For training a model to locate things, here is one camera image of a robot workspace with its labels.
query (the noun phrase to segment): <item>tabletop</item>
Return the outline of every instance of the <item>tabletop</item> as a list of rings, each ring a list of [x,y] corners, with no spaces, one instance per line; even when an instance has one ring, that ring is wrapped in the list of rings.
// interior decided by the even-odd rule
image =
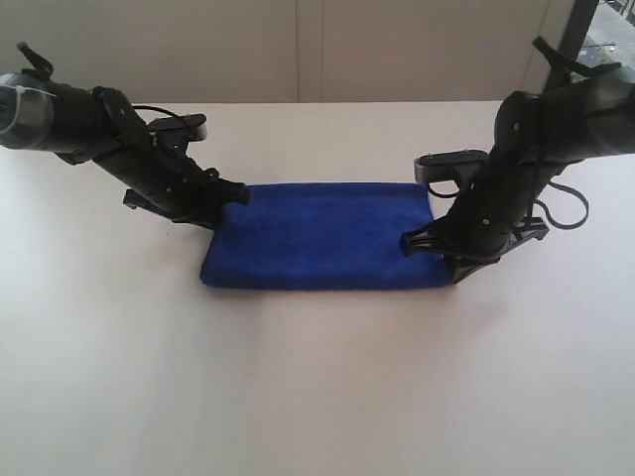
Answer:
[[[202,167],[263,183],[413,181],[422,154],[488,150],[498,104],[164,106],[207,115]],[[634,178],[569,168],[586,225],[458,286],[239,292],[198,280],[211,232],[2,150],[0,473],[632,474]]]

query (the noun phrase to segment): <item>microfiber cloth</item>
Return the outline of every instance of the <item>microfiber cloth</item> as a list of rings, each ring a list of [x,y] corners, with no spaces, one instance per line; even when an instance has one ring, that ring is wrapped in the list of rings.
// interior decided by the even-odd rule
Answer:
[[[225,205],[200,271],[216,288],[404,290],[450,284],[441,255],[404,257],[399,239],[433,220],[415,183],[251,186]]]

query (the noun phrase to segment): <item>white wall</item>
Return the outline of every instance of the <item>white wall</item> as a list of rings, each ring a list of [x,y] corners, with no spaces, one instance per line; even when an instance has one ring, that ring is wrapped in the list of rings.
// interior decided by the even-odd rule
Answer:
[[[5,0],[0,58],[25,40],[56,78],[136,101],[500,99],[540,89],[539,33],[573,0]]]

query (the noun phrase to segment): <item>white table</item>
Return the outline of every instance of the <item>white table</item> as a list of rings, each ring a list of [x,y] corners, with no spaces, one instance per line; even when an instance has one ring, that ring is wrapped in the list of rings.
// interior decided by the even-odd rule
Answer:
[[[256,183],[413,181],[423,153],[487,150],[497,104],[173,108],[207,114],[202,166]],[[633,474],[633,179],[572,167],[588,223],[457,287],[219,292],[210,232],[3,150],[0,474]]]

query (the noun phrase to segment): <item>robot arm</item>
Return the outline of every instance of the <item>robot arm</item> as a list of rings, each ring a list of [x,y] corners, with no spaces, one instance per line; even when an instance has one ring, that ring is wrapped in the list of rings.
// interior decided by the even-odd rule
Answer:
[[[549,228],[531,210],[553,176],[585,159],[635,153],[635,73],[619,64],[588,68],[542,39],[534,45],[562,77],[587,78],[540,95],[511,94],[498,111],[489,154],[463,151],[415,162],[418,182],[453,180],[458,193],[446,216],[405,233],[402,249],[443,254],[456,283],[545,237]]]
[[[0,145],[53,152],[71,165],[93,160],[130,187],[126,205],[174,222],[214,229],[222,205],[248,202],[243,183],[187,156],[188,144],[205,138],[205,116],[172,114],[146,124],[121,91],[53,82],[48,61],[24,43],[18,48],[34,68],[0,75]]]

